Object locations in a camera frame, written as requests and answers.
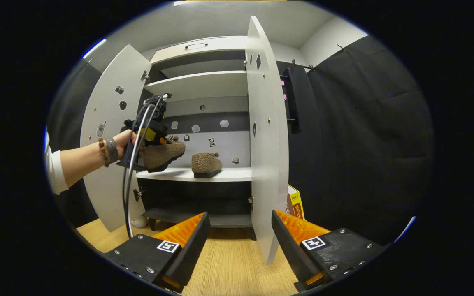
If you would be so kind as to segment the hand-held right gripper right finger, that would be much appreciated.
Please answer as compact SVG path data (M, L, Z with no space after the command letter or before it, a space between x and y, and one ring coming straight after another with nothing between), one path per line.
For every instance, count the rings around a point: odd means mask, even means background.
M386 249L345 227L330 231L278 210L272 211L272 229L297 278L298 291L340 281Z

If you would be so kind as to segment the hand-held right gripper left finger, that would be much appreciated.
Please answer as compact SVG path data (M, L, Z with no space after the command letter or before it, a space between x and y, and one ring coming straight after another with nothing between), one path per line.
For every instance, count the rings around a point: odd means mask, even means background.
M209 214L202 212L153 236L135 235L105 256L144 281L180 294L210 229Z

